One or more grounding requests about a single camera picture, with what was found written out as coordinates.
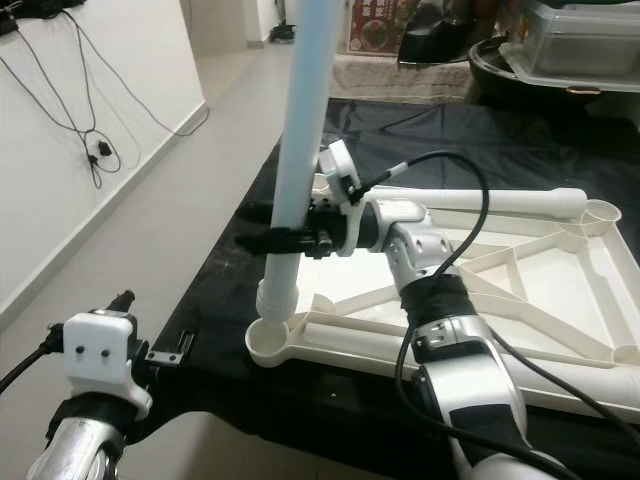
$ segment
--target red box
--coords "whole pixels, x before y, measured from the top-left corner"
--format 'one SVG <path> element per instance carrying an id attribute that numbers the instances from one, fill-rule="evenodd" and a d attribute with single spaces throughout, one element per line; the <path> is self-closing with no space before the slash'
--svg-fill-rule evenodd
<path id="1" fill-rule="evenodd" d="M 356 0 L 351 8 L 347 52 L 397 55 L 418 0 Z"/>

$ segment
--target white plastic tray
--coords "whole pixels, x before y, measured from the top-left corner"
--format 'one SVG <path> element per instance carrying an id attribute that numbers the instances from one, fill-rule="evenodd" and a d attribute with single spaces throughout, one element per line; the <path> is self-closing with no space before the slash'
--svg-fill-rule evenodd
<path id="1" fill-rule="evenodd" d="M 457 246 L 473 212 L 431 210 Z M 589 200 L 574 221 L 490 215 L 458 262 L 479 314 L 527 357 L 640 423 L 640 269 L 615 223 L 620 211 Z M 406 315 L 383 254 L 302 261 L 297 314 L 284 346 L 247 345 L 265 367 L 299 358 L 393 374 Z M 591 412 L 504 355 L 528 404 Z M 416 368 L 411 354 L 408 377 Z"/>

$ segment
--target white clamp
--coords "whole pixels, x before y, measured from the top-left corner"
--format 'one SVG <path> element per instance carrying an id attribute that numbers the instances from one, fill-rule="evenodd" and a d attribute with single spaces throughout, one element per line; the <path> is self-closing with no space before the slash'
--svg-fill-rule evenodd
<path id="1" fill-rule="evenodd" d="M 122 398 L 145 418 L 151 395 L 131 376 L 127 358 L 133 325 L 123 317 L 79 313 L 64 324 L 64 367 L 72 395 L 98 392 Z"/>
<path id="2" fill-rule="evenodd" d="M 326 150 L 320 152 L 318 163 L 331 189 L 333 199 L 340 205 L 341 213 L 347 218 L 347 235 L 344 245 L 337 253 L 341 257 L 349 257 L 358 243 L 360 220 L 367 203 L 366 195 L 356 205 L 352 206 L 349 202 L 349 192 L 345 190 L 343 180 L 349 178 L 353 188 L 360 188 L 362 185 L 344 140 L 333 142 Z"/>

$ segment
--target box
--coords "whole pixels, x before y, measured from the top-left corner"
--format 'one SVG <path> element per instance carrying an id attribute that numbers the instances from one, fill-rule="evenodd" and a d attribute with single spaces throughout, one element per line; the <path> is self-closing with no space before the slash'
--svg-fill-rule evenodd
<path id="1" fill-rule="evenodd" d="M 500 52 L 527 83 L 640 91 L 640 2 L 554 9 L 525 0 Z"/>
<path id="2" fill-rule="evenodd" d="M 397 55 L 418 0 L 356 0 L 349 15 L 347 53 Z"/>

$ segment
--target black velcro strap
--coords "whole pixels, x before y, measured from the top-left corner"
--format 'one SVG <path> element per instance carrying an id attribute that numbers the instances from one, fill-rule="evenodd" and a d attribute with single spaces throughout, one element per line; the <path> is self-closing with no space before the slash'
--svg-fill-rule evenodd
<path id="1" fill-rule="evenodd" d="M 449 412 L 451 425 L 482 437 L 491 438 L 514 447 L 531 450 L 522 438 L 509 405 L 478 405 Z M 460 441 L 460 447 L 469 464 L 474 467 L 495 450 Z"/>
<path id="2" fill-rule="evenodd" d="M 409 325 L 419 327 L 442 318 L 475 315 L 467 288 L 458 275 L 442 275 L 434 282 L 424 277 L 400 292 Z"/>

